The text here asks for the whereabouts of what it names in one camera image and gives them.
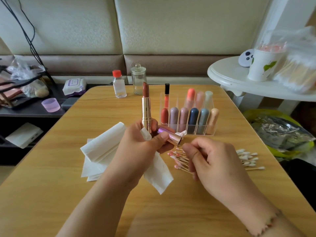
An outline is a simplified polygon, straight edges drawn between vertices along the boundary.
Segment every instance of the yellow-green trash bag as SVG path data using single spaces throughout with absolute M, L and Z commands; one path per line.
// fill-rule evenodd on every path
M 301 126 L 297 121 L 295 121 L 294 119 L 292 119 L 288 115 L 285 115 L 284 113 L 277 111 L 277 110 L 269 110 L 269 109 L 248 110 L 248 111 L 245 111 L 243 113 L 243 115 L 249 123 L 251 121 L 253 121 L 254 119 L 256 119 L 260 115 L 267 115 L 267 116 L 274 116 L 274 117 L 283 118 L 283 119 L 286 119 L 288 121 L 291 121 L 291 122 Z M 306 152 L 306 151 L 310 150 L 314 146 L 314 142 L 310 141 L 309 143 L 303 145 L 302 147 L 300 147 L 299 151 L 298 150 L 288 151 L 285 153 L 281 153 L 281 152 L 277 151 L 276 149 L 274 149 L 268 145 L 266 145 L 266 146 L 268 147 L 269 151 L 271 151 L 271 153 L 276 157 L 292 158 L 299 153 Z

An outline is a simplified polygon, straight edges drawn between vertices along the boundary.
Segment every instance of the forearm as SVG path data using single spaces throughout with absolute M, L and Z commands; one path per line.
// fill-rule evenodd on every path
M 114 176 L 104 173 L 74 209 L 57 236 L 114 236 L 129 192 Z
M 246 204 L 232 207 L 231 211 L 246 226 L 253 235 L 258 234 L 265 227 L 265 224 L 279 211 L 263 194 L 250 196 Z M 305 236 L 293 223 L 283 214 L 276 217 L 273 226 L 263 234 L 264 237 L 300 237 Z

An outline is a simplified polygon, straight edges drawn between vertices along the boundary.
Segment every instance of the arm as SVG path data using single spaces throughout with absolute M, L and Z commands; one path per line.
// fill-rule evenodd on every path
M 194 173 L 194 179 L 200 179 L 205 189 L 232 211 L 252 235 L 261 233 L 279 210 L 250 179 L 235 148 L 231 144 L 201 137 L 182 148 L 190 160 L 189 169 Z M 279 215 L 262 236 L 305 235 L 284 215 Z
M 127 128 L 113 160 L 69 216 L 58 237 L 115 235 L 127 197 L 152 163 L 156 151 L 163 153 L 173 148 L 166 143 L 167 132 L 144 141 L 142 127 L 138 121 Z M 158 129 L 155 119 L 151 128 Z

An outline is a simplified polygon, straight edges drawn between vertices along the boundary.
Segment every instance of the white side table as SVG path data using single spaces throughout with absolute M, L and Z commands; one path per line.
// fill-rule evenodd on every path
M 238 56 L 234 56 L 213 63 L 207 75 L 225 91 L 232 91 L 237 96 L 234 102 L 239 108 L 242 107 L 242 111 L 258 108 L 263 97 L 284 99 L 278 110 L 288 115 L 300 101 L 316 102 L 316 93 L 297 94 L 275 81 L 252 81 L 247 79 L 248 72 L 249 68 L 241 67 Z

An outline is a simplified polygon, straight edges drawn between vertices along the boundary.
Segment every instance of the glass jar lid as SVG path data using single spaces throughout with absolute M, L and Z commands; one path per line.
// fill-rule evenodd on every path
M 134 75 L 142 75 L 146 72 L 146 68 L 137 63 L 134 67 L 131 68 L 131 72 Z

